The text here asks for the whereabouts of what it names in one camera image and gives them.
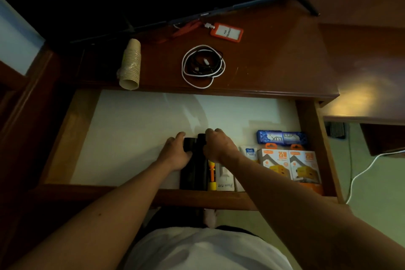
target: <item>stack of paper cups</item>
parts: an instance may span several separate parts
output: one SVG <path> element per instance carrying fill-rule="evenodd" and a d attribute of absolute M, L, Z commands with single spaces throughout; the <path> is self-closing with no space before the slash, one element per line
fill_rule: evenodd
<path fill-rule="evenodd" d="M 135 90 L 139 88 L 139 75 L 140 42 L 130 39 L 119 70 L 119 85 L 126 90 Z"/>

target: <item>person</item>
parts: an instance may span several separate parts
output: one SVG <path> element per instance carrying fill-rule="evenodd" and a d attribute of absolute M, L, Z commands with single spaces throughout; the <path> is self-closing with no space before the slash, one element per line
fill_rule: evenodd
<path fill-rule="evenodd" d="M 169 138 L 146 170 L 74 216 L 11 269 L 116 269 L 159 185 L 191 158 L 185 133 Z M 205 156 L 226 166 L 302 269 L 405 269 L 405 249 L 350 213 L 243 156 L 207 129 Z M 291 269 L 276 248 L 246 232 L 169 227 L 145 235 L 124 269 Z"/>

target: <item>person's right arm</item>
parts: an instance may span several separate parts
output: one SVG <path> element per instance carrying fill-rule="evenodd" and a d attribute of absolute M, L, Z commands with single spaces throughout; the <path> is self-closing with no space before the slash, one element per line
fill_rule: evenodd
<path fill-rule="evenodd" d="M 405 269 L 405 248 L 341 206 L 242 155 L 207 129 L 205 156 L 230 170 L 306 269 Z"/>

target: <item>green floor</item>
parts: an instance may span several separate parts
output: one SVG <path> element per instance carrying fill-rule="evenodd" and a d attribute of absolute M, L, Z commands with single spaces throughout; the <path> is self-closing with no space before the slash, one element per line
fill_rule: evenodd
<path fill-rule="evenodd" d="M 330 139 L 333 158 L 344 196 L 350 185 L 350 155 L 348 140 Z M 373 160 L 359 124 L 350 124 L 353 174 L 362 172 Z M 371 226 L 405 247 L 405 159 L 379 158 L 371 170 L 354 183 L 350 201 L 352 212 Z M 217 224 L 244 228 L 277 247 L 290 260 L 294 269 L 297 262 L 256 211 L 219 211 Z"/>

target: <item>person's left arm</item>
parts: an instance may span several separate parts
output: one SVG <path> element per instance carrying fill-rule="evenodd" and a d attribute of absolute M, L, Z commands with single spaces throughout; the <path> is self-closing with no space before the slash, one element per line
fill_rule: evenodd
<path fill-rule="evenodd" d="M 11 269 L 115 269 L 134 240 L 160 184 L 191 158 L 185 133 L 169 138 L 146 170 L 90 204 Z"/>

